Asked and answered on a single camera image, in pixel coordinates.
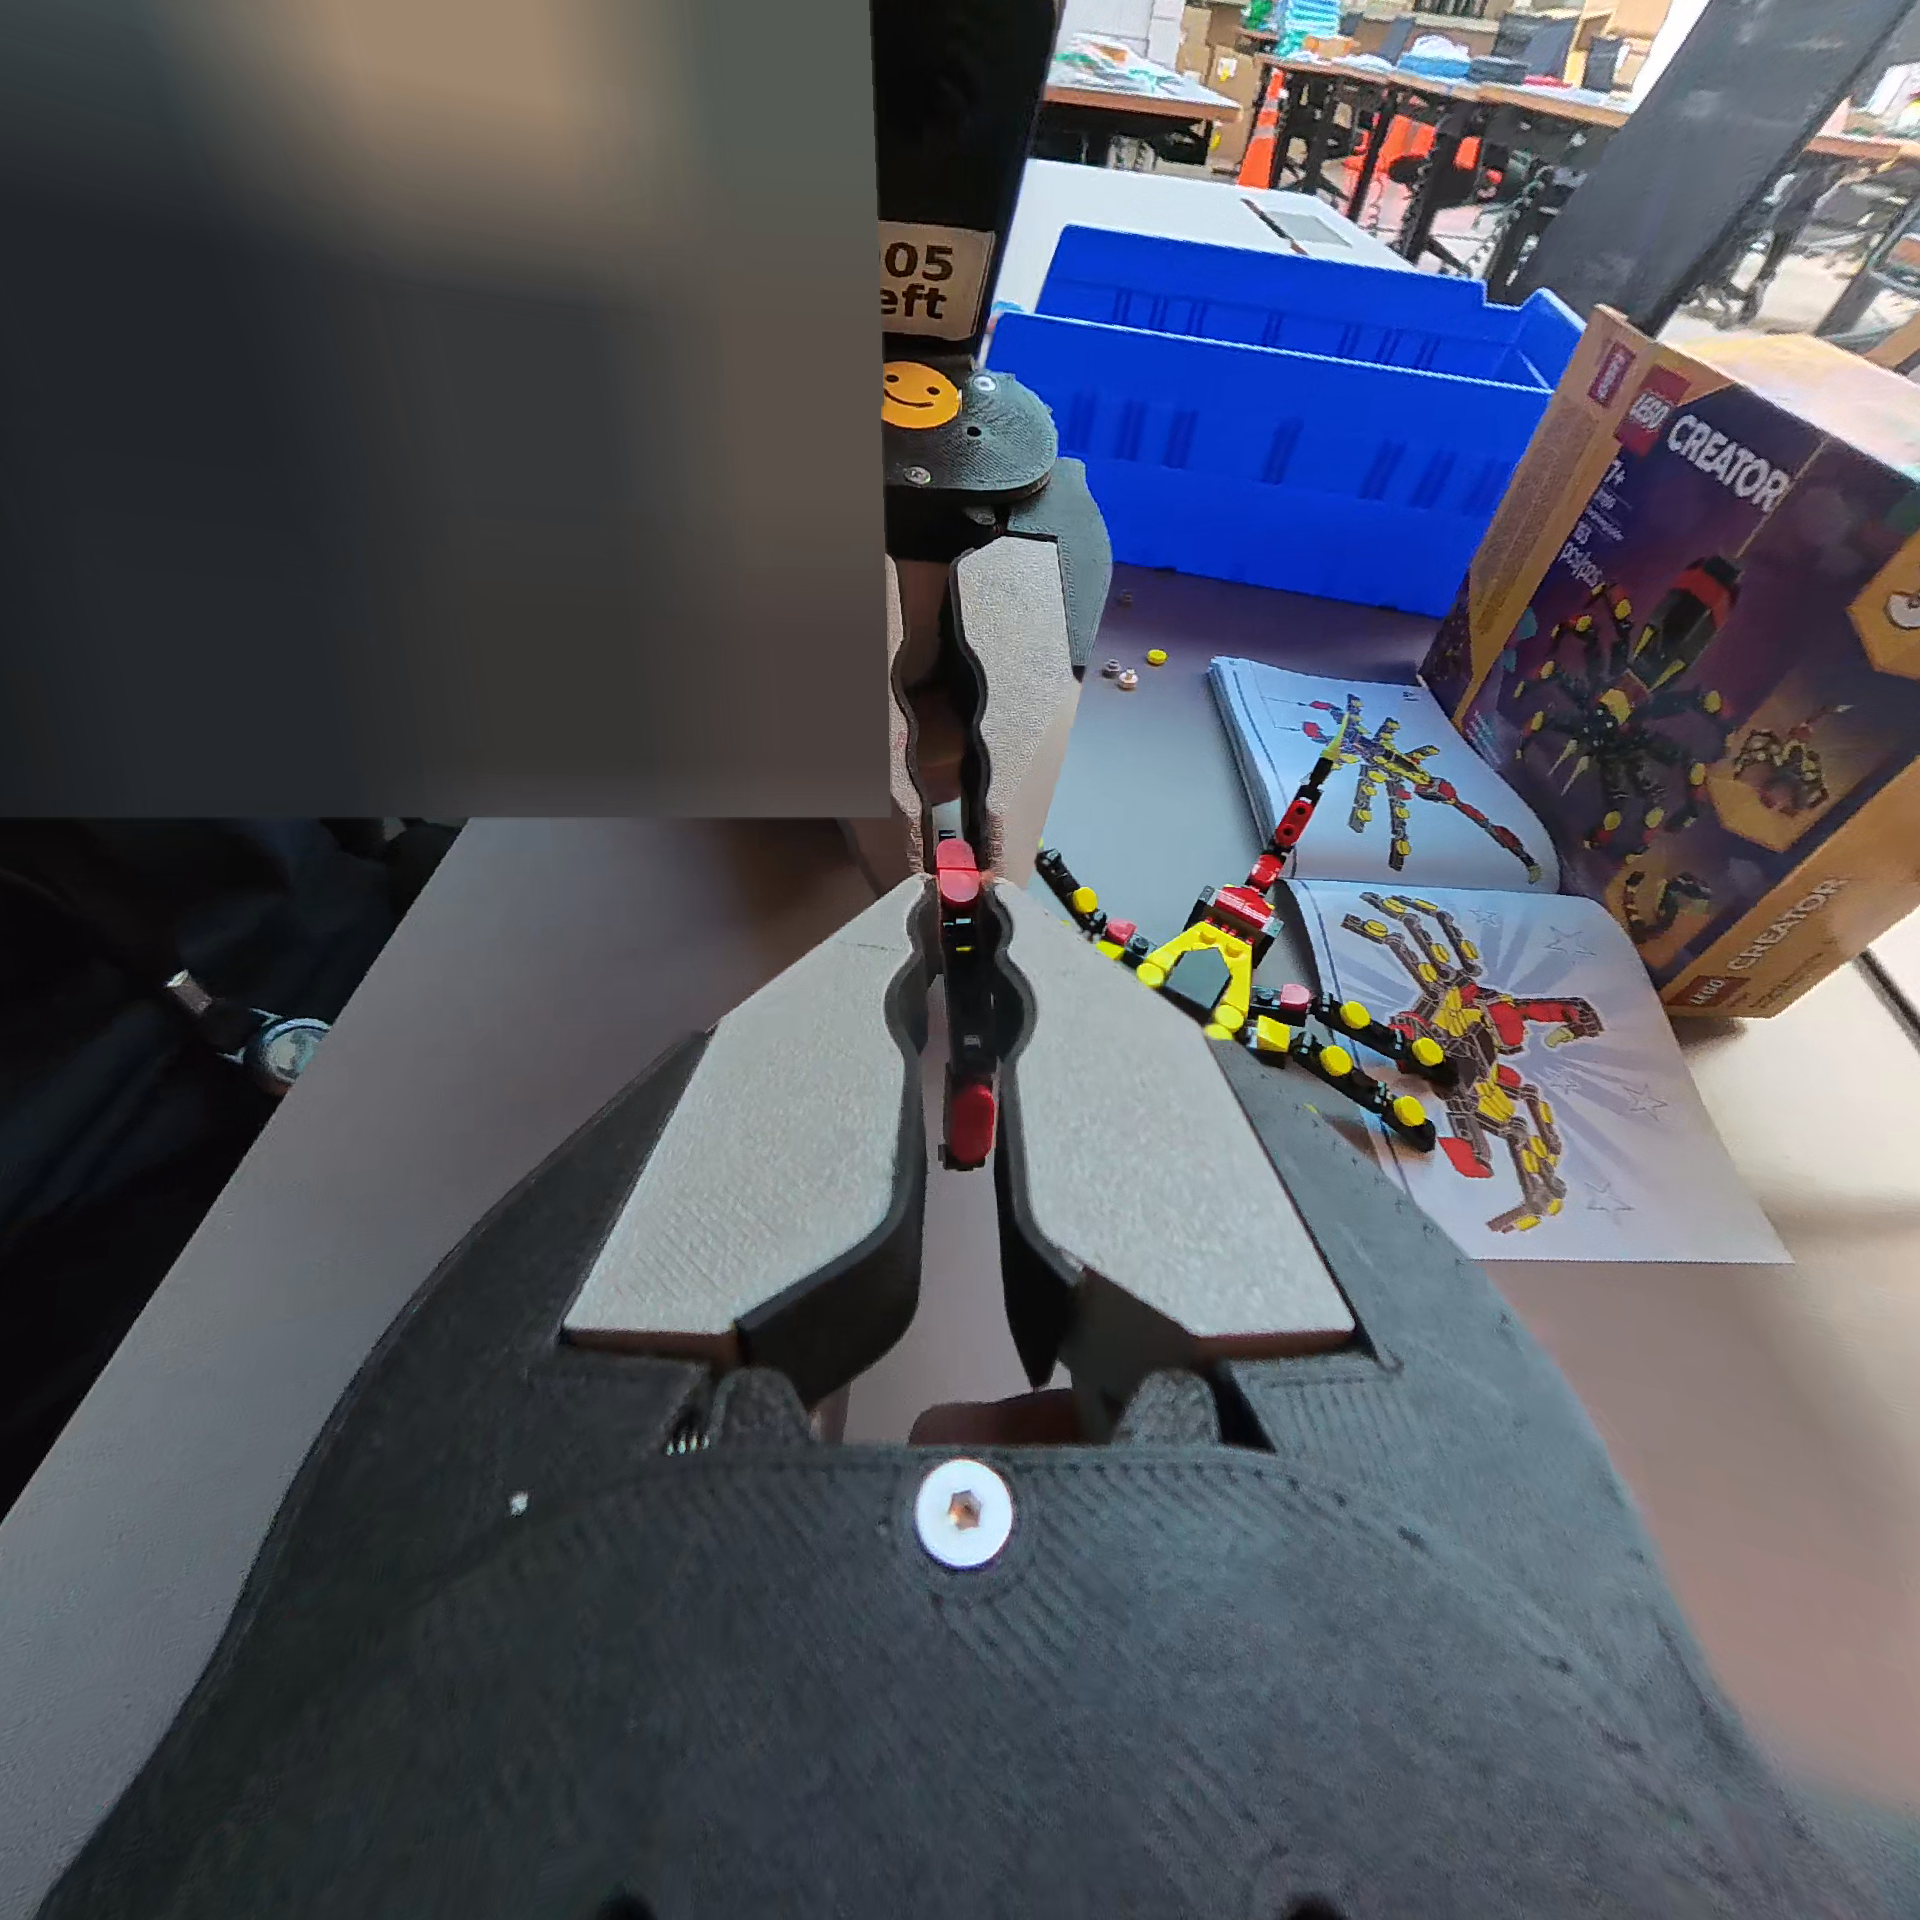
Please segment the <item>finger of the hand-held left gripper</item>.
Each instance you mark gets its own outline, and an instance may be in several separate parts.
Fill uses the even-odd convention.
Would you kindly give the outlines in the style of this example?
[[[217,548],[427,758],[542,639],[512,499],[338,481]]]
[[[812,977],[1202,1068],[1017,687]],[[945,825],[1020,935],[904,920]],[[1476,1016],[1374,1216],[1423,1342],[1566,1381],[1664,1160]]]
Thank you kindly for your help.
[[[983,872],[1030,885],[1082,692],[1058,547],[1001,534],[969,551],[952,564],[950,615],[966,832]]]
[[[950,636],[950,567],[888,559],[888,687],[891,695],[891,800],[912,871],[927,871],[932,812],[958,800],[966,704]]]

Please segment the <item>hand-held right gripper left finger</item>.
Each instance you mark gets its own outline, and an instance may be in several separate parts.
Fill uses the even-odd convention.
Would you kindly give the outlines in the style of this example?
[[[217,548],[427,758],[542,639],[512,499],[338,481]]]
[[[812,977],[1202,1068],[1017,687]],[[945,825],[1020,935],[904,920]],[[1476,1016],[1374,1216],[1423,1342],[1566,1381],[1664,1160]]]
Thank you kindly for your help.
[[[695,1046],[564,1312],[586,1348],[785,1375],[816,1407],[920,1304],[930,877],[904,880]]]

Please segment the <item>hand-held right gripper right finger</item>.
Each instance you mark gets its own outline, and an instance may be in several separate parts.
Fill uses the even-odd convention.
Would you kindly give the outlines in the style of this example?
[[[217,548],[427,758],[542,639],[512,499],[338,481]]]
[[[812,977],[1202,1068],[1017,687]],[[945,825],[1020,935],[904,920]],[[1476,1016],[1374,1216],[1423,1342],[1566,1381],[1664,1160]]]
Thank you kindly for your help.
[[[1086,1437],[1145,1377],[1342,1353],[1360,1324],[1264,1149],[1224,1046],[999,880],[1001,1276],[1016,1344],[1066,1372]]]

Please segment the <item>black red brick leg segment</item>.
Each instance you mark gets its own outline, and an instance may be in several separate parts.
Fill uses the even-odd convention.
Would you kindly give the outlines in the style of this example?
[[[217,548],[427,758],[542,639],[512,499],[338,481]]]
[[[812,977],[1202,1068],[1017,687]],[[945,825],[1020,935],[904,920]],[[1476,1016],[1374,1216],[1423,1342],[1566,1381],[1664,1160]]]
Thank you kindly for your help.
[[[979,1169],[999,1120],[999,942],[993,887],[969,841],[942,828],[932,848],[950,1064],[945,1070],[945,1164]]]

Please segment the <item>black yellow brick spider model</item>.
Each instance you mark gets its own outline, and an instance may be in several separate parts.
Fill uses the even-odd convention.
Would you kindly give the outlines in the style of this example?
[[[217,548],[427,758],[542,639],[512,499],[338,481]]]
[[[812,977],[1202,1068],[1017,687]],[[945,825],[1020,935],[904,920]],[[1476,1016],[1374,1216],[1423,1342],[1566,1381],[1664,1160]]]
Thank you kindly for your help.
[[[1258,985],[1258,968],[1280,935],[1279,889],[1337,768],[1342,737],[1345,729],[1337,726],[1322,744],[1246,880],[1207,887],[1184,928],[1164,943],[1150,942],[1139,924],[1107,912],[1056,848],[1041,848],[1039,876],[1100,953],[1200,1022],[1210,1039],[1240,1046],[1268,1064],[1305,1068],[1371,1112],[1387,1136],[1417,1153],[1431,1153],[1438,1129],[1426,1104],[1414,1093],[1391,1089],[1359,1063],[1356,1051],[1371,1051],[1433,1089],[1455,1089],[1456,1070],[1436,1039],[1378,1019],[1360,999],[1342,999],[1298,981]]]

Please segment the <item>yellow purple toy set box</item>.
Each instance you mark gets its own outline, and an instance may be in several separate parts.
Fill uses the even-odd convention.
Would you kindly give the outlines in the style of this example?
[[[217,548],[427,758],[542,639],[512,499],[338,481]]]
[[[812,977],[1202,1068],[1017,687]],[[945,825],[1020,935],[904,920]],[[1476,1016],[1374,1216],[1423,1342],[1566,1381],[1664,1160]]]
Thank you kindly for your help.
[[[1423,677],[1672,1014],[1780,1014],[1916,910],[1916,377],[1594,308]]]

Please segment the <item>blue storage bin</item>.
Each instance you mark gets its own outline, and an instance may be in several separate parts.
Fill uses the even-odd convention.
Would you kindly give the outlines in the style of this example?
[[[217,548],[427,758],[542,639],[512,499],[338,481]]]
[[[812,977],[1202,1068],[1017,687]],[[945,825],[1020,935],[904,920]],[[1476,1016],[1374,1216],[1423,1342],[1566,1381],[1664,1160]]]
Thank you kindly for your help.
[[[1585,329],[1551,292],[1499,303],[1475,279],[1090,225],[1063,228],[1036,316],[1417,371],[1562,368]]]
[[[993,371],[1041,396],[1118,563],[1366,608],[1452,611],[1556,373],[1497,374],[1012,316]]]

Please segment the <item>wooden work table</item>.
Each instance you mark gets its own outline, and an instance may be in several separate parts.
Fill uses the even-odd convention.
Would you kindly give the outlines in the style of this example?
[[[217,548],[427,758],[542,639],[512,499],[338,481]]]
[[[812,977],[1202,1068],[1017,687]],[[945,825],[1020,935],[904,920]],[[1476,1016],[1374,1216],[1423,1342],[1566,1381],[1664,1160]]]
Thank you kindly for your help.
[[[1374,180],[1387,179],[1386,148],[1398,121],[1431,127],[1426,153],[1402,150],[1415,165],[1408,203],[1400,224],[1400,256],[1419,264],[1426,256],[1456,267],[1448,244],[1433,235],[1440,206],[1455,193],[1455,180],[1466,179],[1464,201],[1473,203],[1483,174],[1497,174],[1510,193],[1510,213],[1495,253],[1483,269],[1487,288],[1506,301],[1519,301],[1515,284],[1523,262],[1538,244],[1545,225],[1568,203],[1590,167],[1620,129],[1628,115],[1651,91],[1667,61],[1688,37],[1673,24],[1651,44],[1634,87],[1625,95],[1599,87],[1554,87],[1537,80],[1504,84],[1467,76],[1464,61],[1438,61],[1414,55],[1395,64],[1378,56],[1273,55],[1260,67],[1287,73],[1287,108],[1282,110],[1286,156],[1276,184],[1291,176],[1310,193],[1337,192],[1326,180],[1326,167],[1345,153],[1359,153],[1359,174],[1348,183],[1346,215],[1360,216]],[[1884,59],[1864,80],[1882,78]],[[1843,100],[1830,117],[1844,115],[1858,95]],[[1776,209],[1778,184],[1801,187],[1800,196],[1783,193],[1790,209],[1785,231],[1796,237],[1814,216],[1818,201],[1848,176],[1880,180],[1884,174],[1916,179],[1916,132],[1874,127],[1855,134],[1825,127],[1810,139],[1804,158],[1768,192],[1762,206],[1745,221],[1714,260],[1711,276],[1696,292],[1718,280],[1760,239],[1760,216]]]

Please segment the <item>large spider instruction booklet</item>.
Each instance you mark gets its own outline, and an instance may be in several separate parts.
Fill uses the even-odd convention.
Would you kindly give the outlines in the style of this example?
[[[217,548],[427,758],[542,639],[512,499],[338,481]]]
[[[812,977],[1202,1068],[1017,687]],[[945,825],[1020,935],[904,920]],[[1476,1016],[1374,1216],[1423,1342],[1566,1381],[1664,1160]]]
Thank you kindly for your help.
[[[1207,685],[1276,895],[1313,951],[1305,1056],[1346,1068],[1380,1165],[1480,1260],[1778,1263],[1643,961],[1419,683],[1219,656]]]

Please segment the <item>silver round metal object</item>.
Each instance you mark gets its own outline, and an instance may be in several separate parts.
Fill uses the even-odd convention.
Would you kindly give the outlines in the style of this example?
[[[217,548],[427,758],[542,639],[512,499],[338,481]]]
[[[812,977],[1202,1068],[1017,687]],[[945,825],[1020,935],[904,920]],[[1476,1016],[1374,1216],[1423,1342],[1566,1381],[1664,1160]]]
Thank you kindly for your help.
[[[268,1096],[286,1096],[331,1033],[331,1022],[308,1014],[276,1014],[211,992],[179,968],[161,995],[188,1028]]]

